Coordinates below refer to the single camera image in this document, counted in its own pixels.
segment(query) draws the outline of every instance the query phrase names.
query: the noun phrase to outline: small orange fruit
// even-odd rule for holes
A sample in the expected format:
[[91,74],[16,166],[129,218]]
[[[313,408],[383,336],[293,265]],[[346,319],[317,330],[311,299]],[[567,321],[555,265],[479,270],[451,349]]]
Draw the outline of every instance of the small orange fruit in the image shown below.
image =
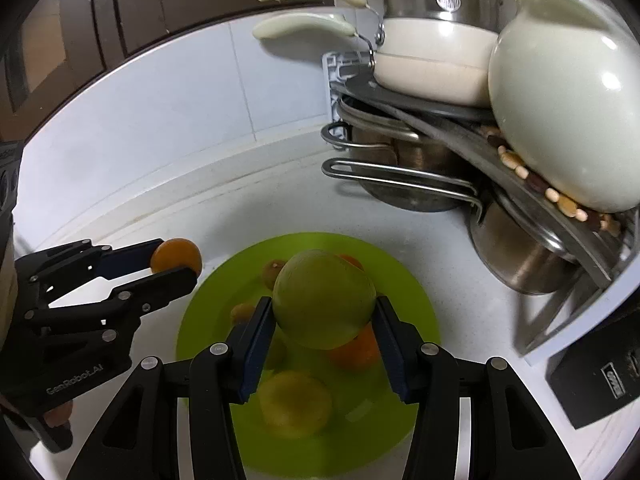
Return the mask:
[[375,364],[380,360],[380,350],[371,323],[346,345],[328,350],[327,356],[338,368],[353,372],[362,371]]
[[202,256],[197,245],[186,238],[171,238],[161,243],[151,256],[151,272],[162,272],[174,267],[187,266],[199,276]]
[[267,264],[262,268],[260,276],[262,278],[264,286],[269,290],[273,290],[273,287],[276,284],[276,279],[278,278],[278,274],[286,263],[286,260],[271,260],[270,262],[267,262]]
[[351,265],[358,267],[360,270],[364,270],[362,264],[356,260],[353,256],[349,256],[348,254],[338,254],[343,260],[348,261]]
[[231,326],[240,323],[249,323],[255,312],[255,305],[251,303],[238,303],[231,309],[229,317],[231,318]]

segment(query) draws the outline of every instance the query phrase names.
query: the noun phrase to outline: appliance label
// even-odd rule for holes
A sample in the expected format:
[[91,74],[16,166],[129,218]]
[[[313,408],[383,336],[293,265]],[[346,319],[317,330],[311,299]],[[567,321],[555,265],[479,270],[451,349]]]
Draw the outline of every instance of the appliance label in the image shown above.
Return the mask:
[[624,394],[626,394],[625,385],[622,384],[622,381],[620,380],[620,376],[618,375],[618,372],[614,368],[613,363],[605,364],[600,370],[602,371],[602,374],[607,380],[607,384],[611,389],[611,393],[616,399],[619,399]]

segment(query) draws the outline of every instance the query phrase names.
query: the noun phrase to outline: white pitcher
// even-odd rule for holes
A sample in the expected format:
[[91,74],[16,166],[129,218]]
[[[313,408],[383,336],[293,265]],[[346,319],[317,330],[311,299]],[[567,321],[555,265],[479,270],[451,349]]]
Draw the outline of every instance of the white pitcher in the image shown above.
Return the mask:
[[598,0],[516,0],[489,92],[527,165],[581,205],[640,202],[640,46]]

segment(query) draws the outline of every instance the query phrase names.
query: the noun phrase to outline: white countertop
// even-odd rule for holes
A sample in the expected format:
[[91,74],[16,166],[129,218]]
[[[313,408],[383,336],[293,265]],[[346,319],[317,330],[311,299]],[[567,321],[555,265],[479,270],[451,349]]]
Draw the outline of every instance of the white countertop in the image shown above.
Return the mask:
[[[555,427],[581,477],[602,480],[640,427],[640,404],[634,402],[574,430],[545,381],[545,367],[530,367],[516,350],[533,336],[531,323],[546,298],[519,295],[485,268],[468,236],[468,210],[407,212],[378,202],[357,184],[324,176],[320,163],[336,155],[316,142],[317,135],[239,150],[223,160],[200,160],[197,168],[173,168],[167,182],[138,190],[132,200],[120,200],[124,203],[118,203],[117,196],[110,197],[46,245],[91,237],[94,244],[117,248],[158,237],[185,237],[200,247],[206,277],[233,254],[265,238],[302,231],[361,238],[396,257],[422,283],[438,318],[443,347],[455,357],[477,362],[496,355],[507,359]],[[95,280],[65,300],[100,300],[114,282]],[[143,317],[131,349],[135,364],[148,355],[165,362],[174,360],[175,336],[188,301],[182,298]],[[34,448],[31,458],[46,480],[66,476],[127,375],[76,399],[70,450],[51,456],[42,446]],[[189,457],[188,429],[186,414],[180,409],[180,477],[187,480],[193,475],[190,461],[185,460]],[[467,478],[469,421],[468,402],[463,401],[457,479]],[[345,478],[399,479],[407,453],[408,440]],[[263,478],[251,472],[248,477]]]

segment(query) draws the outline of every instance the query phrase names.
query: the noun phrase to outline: orange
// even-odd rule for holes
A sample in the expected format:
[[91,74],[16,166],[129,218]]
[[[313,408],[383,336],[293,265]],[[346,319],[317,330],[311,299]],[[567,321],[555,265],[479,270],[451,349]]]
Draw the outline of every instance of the orange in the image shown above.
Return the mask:
[[351,265],[358,267],[360,270],[364,270],[362,264],[356,260],[353,256],[349,256],[348,254],[338,254],[343,260],[347,260]]
[[380,350],[371,323],[346,345],[328,350],[327,356],[338,368],[354,372],[375,364],[380,359]]
[[187,266],[199,276],[202,256],[197,245],[185,238],[172,238],[161,243],[151,256],[151,272],[162,272],[174,267]]

